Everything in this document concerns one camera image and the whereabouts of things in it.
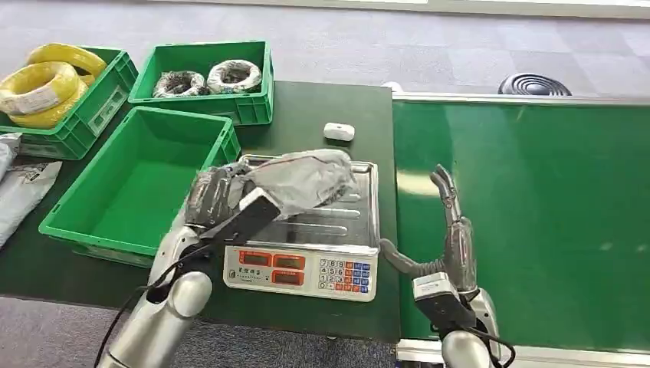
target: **red digital display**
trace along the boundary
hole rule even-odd
[[[273,271],[271,274],[272,281],[275,284],[288,284],[300,286],[303,284],[304,274],[302,272],[292,271]]]
[[[268,263],[268,258],[263,255],[244,255],[244,263],[247,265],[260,265],[265,266]]]
[[[259,251],[239,251],[239,263],[243,265],[270,266],[271,255]]]
[[[299,255],[275,255],[273,256],[273,266],[281,268],[294,268],[304,270],[304,257]]]

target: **black cable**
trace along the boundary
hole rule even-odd
[[[204,251],[205,249],[207,249],[210,245],[212,245],[212,244],[209,244],[209,243],[208,243],[208,244],[206,244],[206,245],[203,245],[202,247],[197,248],[196,250],[191,251],[191,252],[189,252],[187,255],[181,257],[178,261],[174,262],[171,266],[169,266],[169,267],[168,267],[168,268],[167,268],[167,269],[166,269],[166,270],[165,270],[165,271],[160,275],[160,277],[159,277],[157,280],[155,280],[155,281],[153,282],[153,284],[151,284],[151,285],[147,285],[147,286],[139,286],[139,287],[136,287],[136,289],[133,291],[133,293],[131,293],[131,295],[129,296],[129,298],[126,299],[126,301],[124,302],[124,304],[122,304],[122,307],[120,308],[120,310],[119,310],[119,311],[117,312],[117,314],[115,315],[115,318],[113,319],[113,322],[111,322],[110,326],[108,327],[108,330],[106,331],[106,334],[105,334],[104,337],[103,337],[102,344],[100,345],[100,349],[97,351],[97,356],[95,357],[95,364],[94,364],[95,367],[99,366],[99,364],[100,364],[100,360],[101,360],[101,357],[102,357],[102,354],[103,354],[104,347],[106,347],[106,343],[108,342],[108,339],[109,339],[109,337],[110,337],[110,334],[113,332],[113,329],[114,329],[115,326],[117,325],[117,322],[120,320],[120,317],[122,317],[122,314],[124,314],[124,312],[126,311],[126,308],[129,306],[129,304],[131,303],[131,301],[132,301],[135,297],[137,297],[138,295],[140,295],[140,293],[142,293],[142,292],[147,292],[147,291],[149,291],[149,290],[151,290],[151,289],[153,289],[153,288],[157,288],[158,286],[160,286],[160,285],[164,282],[164,280],[167,278],[167,275],[169,274],[169,272],[171,272],[173,269],[175,269],[176,267],[178,267],[181,263],[183,263],[183,262],[186,261],[187,259],[189,259],[189,258],[191,258],[191,257],[194,257],[194,256],[198,255],[199,253],[203,252],[203,251]]]
[[[500,343],[501,345],[507,347],[509,349],[509,351],[510,351],[510,358],[508,358],[506,363],[504,363],[503,368],[508,368],[512,364],[512,362],[514,362],[514,358],[517,355],[517,353],[514,351],[514,347],[511,344],[509,344],[508,342],[506,342],[505,340],[502,340],[502,339],[500,339],[499,337],[496,337],[496,336],[492,336],[489,333],[485,333],[483,331],[477,330],[477,329],[475,329],[473,327],[468,327],[468,328],[466,328],[464,330],[466,330],[470,334],[477,335],[477,336],[482,337],[482,338],[487,339],[487,340],[492,340],[492,341],[494,341],[496,343]]]

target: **robotic hand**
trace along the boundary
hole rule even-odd
[[[442,339],[442,357],[451,368],[500,367],[503,344],[499,339],[494,305],[486,290],[476,284],[472,227],[461,213],[458,193],[449,172],[440,165],[430,175],[445,208],[447,232],[442,258],[420,264],[402,255],[395,245],[381,240],[382,253],[402,273],[413,278],[418,309],[431,321]]]

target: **robotic arm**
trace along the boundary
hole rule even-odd
[[[418,263],[382,239],[382,253],[399,271],[413,278],[415,305],[442,340],[442,357],[451,368],[501,366],[501,344],[490,295],[476,283],[472,226],[461,212],[449,172],[437,165],[430,175],[445,209],[447,231],[441,258]],[[514,360],[514,351],[504,364]]]
[[[212,184],[192,188],[189,203],[193,203],[193,196],[205,198],[206,190],[214,193],[208,196],[211,200],[206,202],[212,203],[212,199],[227,196],[229,182],[224,176],[210,180]],[[163,238],[149,274],[149,286],[144,287],[145,292],[129,319],[95,366],[169,366],[183,335],[212,293],[212,281],[206,274],[209,266],[206,257],[217,246],[245,244],[280,215],[277,203],[260,188],[245,196],[239,202],[238,211],[223,222],[219,223],[219,218],[230,212],[227,201],[217,200],[212,204],[216,206],[210,205],[208,211],[199,206],[192,215],[179,216],[189,220],[202,219],[202,223],[174,224]],[[206,230],[205,225],[212,223],[219,225]],[[116,316],[110,330],[119,316]]]

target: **yellow cable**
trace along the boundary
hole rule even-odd
[[[88,90],[88,86],[84,83],[77,84],[77,91],[70,96],[67,100],[50,110],[41,111],[40,113],[33,113],[31,115],[9,115],[14,123],[25,128],[36,129],[50,129],[57,125],[59,120],[65,116],[72,106],[83,96]]]
[[[68,63],[28,65],[0,82],[0,111],[25,115],[48,110],[70,98],[79,83]]]
[[[101,57],[70,44],[44,44],[29,54],[27,64],[44,61],[64,61],[84,69],[95,78],[99,77],[101,72],[106,69],[106,62]]]

